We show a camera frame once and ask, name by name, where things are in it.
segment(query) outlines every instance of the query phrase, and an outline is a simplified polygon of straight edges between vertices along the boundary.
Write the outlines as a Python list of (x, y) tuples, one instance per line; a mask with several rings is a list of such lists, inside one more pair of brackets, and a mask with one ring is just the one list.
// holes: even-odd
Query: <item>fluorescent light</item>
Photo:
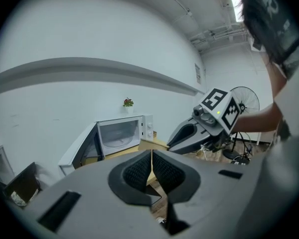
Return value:
[(237, 22), (242, 22), (243, 17), (241, 16), (241, 11), (243, 9), (243, 5), (241, 4), (241, 0), (231, 0), (233, 2), (235, 17)]

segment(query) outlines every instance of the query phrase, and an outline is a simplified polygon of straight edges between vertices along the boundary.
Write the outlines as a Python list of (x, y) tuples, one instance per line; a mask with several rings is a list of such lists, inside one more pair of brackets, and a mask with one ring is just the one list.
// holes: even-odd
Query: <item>microwave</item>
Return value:
[(152, 115), (124, 115), (90, 124), (72, 143), (58, 163), (62, 175), (106, 159), (119, 151), (153, 140)]

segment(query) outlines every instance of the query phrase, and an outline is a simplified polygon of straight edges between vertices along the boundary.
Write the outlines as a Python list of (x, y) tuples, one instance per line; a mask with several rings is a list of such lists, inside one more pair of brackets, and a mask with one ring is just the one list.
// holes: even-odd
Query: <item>fan guard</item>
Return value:
[(241, 114), (252, 114), (260, 109), (259, 99), (255, 92), (247, 87), (236, 87), (231, 90), (234, 99), (238, 103)]

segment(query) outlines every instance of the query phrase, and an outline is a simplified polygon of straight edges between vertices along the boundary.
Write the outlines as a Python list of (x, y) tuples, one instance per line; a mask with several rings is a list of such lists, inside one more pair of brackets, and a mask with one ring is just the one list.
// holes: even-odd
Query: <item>white cabinet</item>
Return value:
[(0, 181), (4, 184), (8, 184), (13, 178), (13, 170), (6, 158), (3, 146), (0, 145)]

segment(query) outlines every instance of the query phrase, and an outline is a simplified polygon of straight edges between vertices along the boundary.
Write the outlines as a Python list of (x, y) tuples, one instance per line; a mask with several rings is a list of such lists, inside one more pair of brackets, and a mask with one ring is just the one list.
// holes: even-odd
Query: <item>ceiling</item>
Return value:
[(139, 0), (158, 11), (202, 54), (210, 49), (246, 41), (231, 0)]

